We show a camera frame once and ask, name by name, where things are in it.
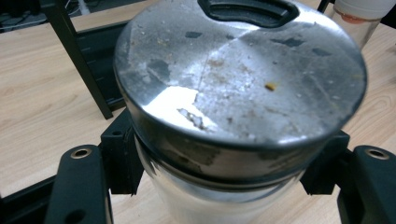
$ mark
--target stain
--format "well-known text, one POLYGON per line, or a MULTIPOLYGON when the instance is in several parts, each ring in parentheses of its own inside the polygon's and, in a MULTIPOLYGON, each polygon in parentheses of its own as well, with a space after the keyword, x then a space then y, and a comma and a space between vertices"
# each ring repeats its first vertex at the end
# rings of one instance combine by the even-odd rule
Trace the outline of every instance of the stain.
POLYGON ((213 164, 214 159, 219 155, 218 147, 211 147, 206 144, 190 141, 181 134, 166 133, 165 135, 173 151, 176 152, 174 158, 184 164, 188 163, 188 166, 195 171, 199 171, 196 168, 199 168, 201 164, 213 164))
POLYGON ((220 67, 224 65, 224 60, 209 60, 207 63, 212 67, 220 67))
POLYGON ((172 53, 166 55, 166 60, 172 61, 172 59, 173 59, 173 54, 172 53))
POLYGON ((162 82, 170 81, 169 64, 163 60, 152 59, 148 64, 147 70, 150 75, 155 76, 162 82))
POLYGON ((239 65, 239 69, 241 69, 241 71, 244 73, 249 73, 249 74, 253 73, 253 71, 244 64, 239 65))
POLYGON ((229 95, 229 93, 224 93, 223 97, 226 98, 227 100, 229 100, 231 98, 231 96, 229 95))
POLYGON ((299 39, 294 39, 289 38, 287 40, 283 40, 283 39, 271 39, 272 42, 278 43, 278 44, 283 44, 288 46, 289 48, 293 48, 293 47, 299 47, 300 45, 302 45, 305 41, 303 40, 299 40, 299 39))
POLYGON ((235 39, 235 37, 234 37, 233 35, 226 35, 225 37, 226 37, 227 39, 229 39, 229 40, 235 39))
POLYGON ((257 114, 256 114, 256 112, 254 110, 250 109, 247 112, 247 118, 256 118, 256 117, 257 117, 257 114))
POLYGON ((220 74, 216 74, 216 73, 211 73, 211 76, 220 84, 225 84, 228 83, 228 78, 221 76, 220 74))
POLYGON ((187 157, 183 155, 179 155, 178 152, 174 152, 169 149, 163 150, 163 154, 165 157, 169 158, 171 161, 176 162, 179 165, 182 165, 184 168, 194 171, 195 173, 201 173, 201 167, 195 162, 189 160, 187 157))
POLYGON ((194 31, 188 31, 188 32, 186 32, 186 34, 184 34, 184 36, 186 38, 191 38, 191 39, 196 39, 196 38, 200 37, 201 35, 202 35, 202 33, 194 32, 194 31))
POLYGON ((314 52, 316 55, 320 57, 326 57, 326 56, 331 56, 332 54, 327 52, 324 49, 312 49, 312 52, 314 52))

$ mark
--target white container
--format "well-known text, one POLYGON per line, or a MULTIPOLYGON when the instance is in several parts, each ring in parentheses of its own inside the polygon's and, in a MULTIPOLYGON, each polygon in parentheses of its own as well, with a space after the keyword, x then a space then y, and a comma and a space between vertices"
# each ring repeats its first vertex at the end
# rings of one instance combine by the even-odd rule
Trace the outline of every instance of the white container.
POLYGON ((376 26, 395 4, 396 0, 336 0, 327 15, 363 49, 376 26))

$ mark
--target scratched metal surface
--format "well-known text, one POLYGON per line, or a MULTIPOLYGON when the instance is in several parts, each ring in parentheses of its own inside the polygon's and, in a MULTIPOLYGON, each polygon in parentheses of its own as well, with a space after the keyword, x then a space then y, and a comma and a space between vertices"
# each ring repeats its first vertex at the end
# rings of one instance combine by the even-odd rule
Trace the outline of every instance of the scratched metal surface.
POLYGON ((327 134, 356 109, 366 71, 338 27, 300 10, 260 29, 212 21, 195 1, 162 1, 123 33, 120 82, 146 113, 193 134, 255 143, 327 134))
POLYGON ((213 21, 182 0, 128 23, 117 79, 136 132, 163 165, 233 182, 290 177, 353 115, 366 87, 359 48, 295 4, 300 16, 273 29, 213 21))

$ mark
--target black metal bracket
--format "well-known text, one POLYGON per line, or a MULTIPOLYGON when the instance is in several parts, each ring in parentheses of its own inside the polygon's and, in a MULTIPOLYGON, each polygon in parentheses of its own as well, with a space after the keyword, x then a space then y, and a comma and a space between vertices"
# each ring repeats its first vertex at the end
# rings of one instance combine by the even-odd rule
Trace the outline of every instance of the black metal bracket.
POLYGON ((99 147, 70 149, 56 176, 0 200, 0 223, 112 223, 108 190, 136 194, 143 166, 128 111, 101 135, 99 147))
POLYGON ((347 149, 349 136, 331 139, 301 179, 308 194, 340 187, 342 223, 396 223, 396 156, 379 147, 347 149))
POLYGON ((113 55, 126 22, 78 33, 61 0, 40 0, 40 4, 103 116, 112 118, 113 110, 125 106, 114 76, 113 55))
MULTIPOLYGON (((99 147, 64 153, 56 176, 0 200, 0 223, 112 223, 108 190, 136 194, 143 174, 132 127, 125 110, 99 147)), ((305 191, 331 194, 338 185, 345 224, 396 223, 396 156, 369 146, 351 152, 348 142, 343 132, 330 139, 301 179, 305 191)))

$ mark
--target jar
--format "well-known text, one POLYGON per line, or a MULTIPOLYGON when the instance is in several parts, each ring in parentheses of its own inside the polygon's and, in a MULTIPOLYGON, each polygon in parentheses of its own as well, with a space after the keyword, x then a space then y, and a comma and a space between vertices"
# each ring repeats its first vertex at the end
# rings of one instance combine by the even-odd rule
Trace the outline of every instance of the jar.
POLYGON ((336 0, 326 14, 363 49, 381 19, 395 4, 395 0, 336 0))
POLYGON ((141 161, 180 223, 249 223, 367 84, 352 39, 288 1, 162 0, 126 25, 114 67, 141 161))

